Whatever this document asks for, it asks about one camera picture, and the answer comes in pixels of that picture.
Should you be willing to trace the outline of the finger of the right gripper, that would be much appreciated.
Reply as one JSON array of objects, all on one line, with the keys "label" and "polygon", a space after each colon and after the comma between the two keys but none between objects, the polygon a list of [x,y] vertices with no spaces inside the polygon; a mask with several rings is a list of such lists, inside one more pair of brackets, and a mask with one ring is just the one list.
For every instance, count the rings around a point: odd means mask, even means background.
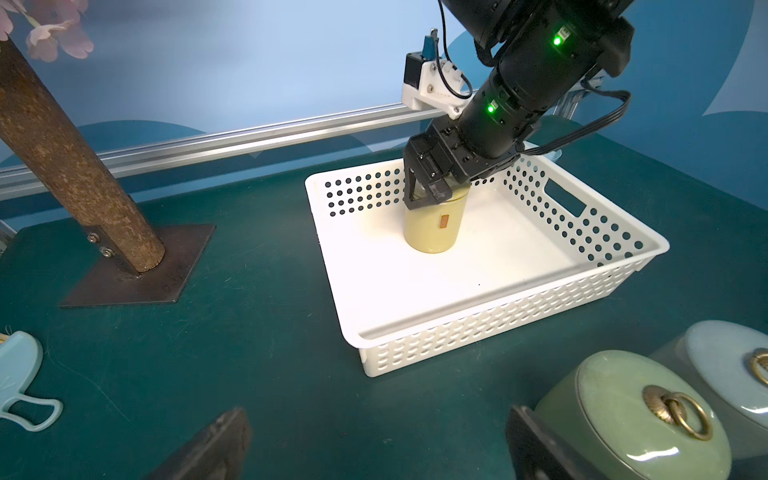
[{"label": "finger of the right gripper", "polygon": [[436,206],[451,200],[453,189],[439,172],[419,166],[405,167],[404,202],[408,210]]}]

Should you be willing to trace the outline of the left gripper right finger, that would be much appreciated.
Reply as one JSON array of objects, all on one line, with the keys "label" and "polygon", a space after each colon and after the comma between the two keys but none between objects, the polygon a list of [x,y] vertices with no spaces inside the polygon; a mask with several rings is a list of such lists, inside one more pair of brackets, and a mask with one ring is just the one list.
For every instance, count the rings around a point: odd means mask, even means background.
[{"label": "left gripper right finger", "polygon": [[505,437],[516,479],[606,479],[527,406],[512,406]]}]

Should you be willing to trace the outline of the yellow tea canister back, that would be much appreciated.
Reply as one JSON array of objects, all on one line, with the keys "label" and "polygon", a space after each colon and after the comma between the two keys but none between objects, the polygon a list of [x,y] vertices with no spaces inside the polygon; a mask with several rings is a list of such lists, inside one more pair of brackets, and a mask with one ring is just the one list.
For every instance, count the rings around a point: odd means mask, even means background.
[{"label": "yellow tea canister back", "polygon": [[413,249],[438,254],[446,252],[455,244],[471,187],[452,181],[449,185],[453,196],[448,201],[405,210],[404,238]]}]

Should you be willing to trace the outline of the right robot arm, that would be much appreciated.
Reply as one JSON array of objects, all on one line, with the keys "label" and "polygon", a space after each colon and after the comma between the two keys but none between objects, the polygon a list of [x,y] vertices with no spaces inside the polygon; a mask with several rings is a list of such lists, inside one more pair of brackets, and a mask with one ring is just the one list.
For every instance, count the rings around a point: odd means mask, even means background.
[{"label": "right robot arm", "polygon": [[442,1],[474,40],[490,74],[473,88],[438,30],[407,55],[403,103],[441,111],[403,152],[409,210],[446,203],[459,186],[486,179],[521,156],[559,150],[617,122],[631,95],[609,91],[620,106],[574,132],[536,148],[525,141],[574,86],[591,91],[598,73],[619,76],[631,58],[634,27],[626,1]]}]

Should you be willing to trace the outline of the green tea canister back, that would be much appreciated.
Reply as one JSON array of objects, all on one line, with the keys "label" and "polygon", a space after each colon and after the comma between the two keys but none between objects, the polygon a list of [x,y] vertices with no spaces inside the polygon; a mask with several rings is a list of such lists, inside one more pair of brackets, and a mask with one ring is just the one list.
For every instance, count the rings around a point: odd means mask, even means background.
[{"label": "green tea canister back", "polygon": [[534,412],[610,479],[726,479],[731,473],[732,450],[713,408],[645,356],[591,355]]}]

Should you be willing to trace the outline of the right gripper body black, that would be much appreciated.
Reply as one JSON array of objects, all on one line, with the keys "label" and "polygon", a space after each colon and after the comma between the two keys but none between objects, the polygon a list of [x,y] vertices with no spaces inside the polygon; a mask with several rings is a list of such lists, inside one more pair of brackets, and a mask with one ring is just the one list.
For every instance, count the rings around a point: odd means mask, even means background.
[{"label": "right gripper body black", "polygon": [[404,166],[428,183],[449,173],[461,182],[487,177],[522,152],[522,143],[538,129],[542,116],[510,100],[475,99],[458,119],[437,117],[411,137]]}]

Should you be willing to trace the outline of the white perforated plastic basket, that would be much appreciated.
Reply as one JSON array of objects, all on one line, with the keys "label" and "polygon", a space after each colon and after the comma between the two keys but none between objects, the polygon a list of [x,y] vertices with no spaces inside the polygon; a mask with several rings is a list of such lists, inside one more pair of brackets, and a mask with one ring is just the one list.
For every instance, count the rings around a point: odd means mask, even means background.
[{"label": "white perforated plastic basket", "polygon": [[473,184],[459,235],[403,235],[395,159],[305,188],[341,332],[376,377],[610,295],[668,241],[559,165],[527,157]]}]

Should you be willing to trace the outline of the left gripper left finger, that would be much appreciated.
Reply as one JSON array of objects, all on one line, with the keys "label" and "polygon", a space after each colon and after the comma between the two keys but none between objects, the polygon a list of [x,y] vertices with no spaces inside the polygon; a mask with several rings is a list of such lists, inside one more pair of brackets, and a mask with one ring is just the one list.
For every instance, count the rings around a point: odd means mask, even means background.
[{"label": "left gripper left finger", "polygon": [[144,479],[239,479],[251,444],[246,410],[223,412]]}]

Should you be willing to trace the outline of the grey-blue tea canister back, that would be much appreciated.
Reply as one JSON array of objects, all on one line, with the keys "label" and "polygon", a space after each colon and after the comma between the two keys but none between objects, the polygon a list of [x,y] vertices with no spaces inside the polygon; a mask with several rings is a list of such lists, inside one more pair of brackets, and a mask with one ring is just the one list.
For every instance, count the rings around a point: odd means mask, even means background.
[{"label": "grey-blue tea canister back", "polygon": [[722,423],[736,460],[767,454],[767,335],[721,320],[698,322],[651,358],[690,384]]}]

